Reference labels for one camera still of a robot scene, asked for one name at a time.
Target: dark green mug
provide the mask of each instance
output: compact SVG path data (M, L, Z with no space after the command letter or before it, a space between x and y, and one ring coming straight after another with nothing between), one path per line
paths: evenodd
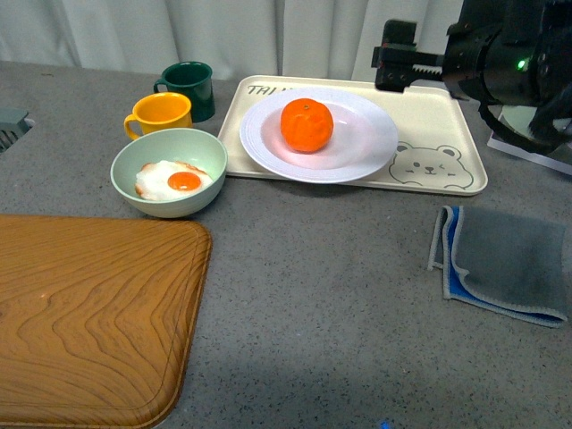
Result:
M167 91L183 94L190 99L193 123L202 122L215 114L212 77L213 69L208 64L197 61L176 63L163 71L153 90L160 92L159 86L165 85Z

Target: cutting board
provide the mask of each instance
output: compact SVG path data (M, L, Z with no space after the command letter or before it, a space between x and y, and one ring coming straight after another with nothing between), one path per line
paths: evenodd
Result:
M0 215L0 426L159 424L211 243L191 221Z

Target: cream tray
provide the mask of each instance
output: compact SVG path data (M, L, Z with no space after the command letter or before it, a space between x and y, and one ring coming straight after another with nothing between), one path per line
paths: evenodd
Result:
M250 158L240 142L240 124L248 109L265 97L304 87L335 88L367 98L398 128L400 143L392 160L361 180L343 184L461 196L486 187L486 171L465 117L446 90L410 87L400 94L379 91L368 82L282 76L250 76L239 84L218 135L228 150L229 176L288 180Z

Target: table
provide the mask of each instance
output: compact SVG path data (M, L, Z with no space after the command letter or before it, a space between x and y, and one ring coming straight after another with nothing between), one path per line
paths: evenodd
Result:
M36 122L0 156L0 213L144 217L109 168L156 78L0 62L0 103ZM197 128L218 133L237 85L214 82L216 115ZM488 148L477 105L461 105L489 176L477 196L230 177L190 217L214 249L162 428L572 426L570 324L444 300L427 271L440 207L465 205L565 224L572 272L572 179Z

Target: tangerine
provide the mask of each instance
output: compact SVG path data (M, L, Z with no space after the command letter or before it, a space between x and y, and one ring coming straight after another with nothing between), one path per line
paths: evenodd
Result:
M282 109L280 131L294 150L315 152L332 137L332 113L326 105L312 98L297 98Z

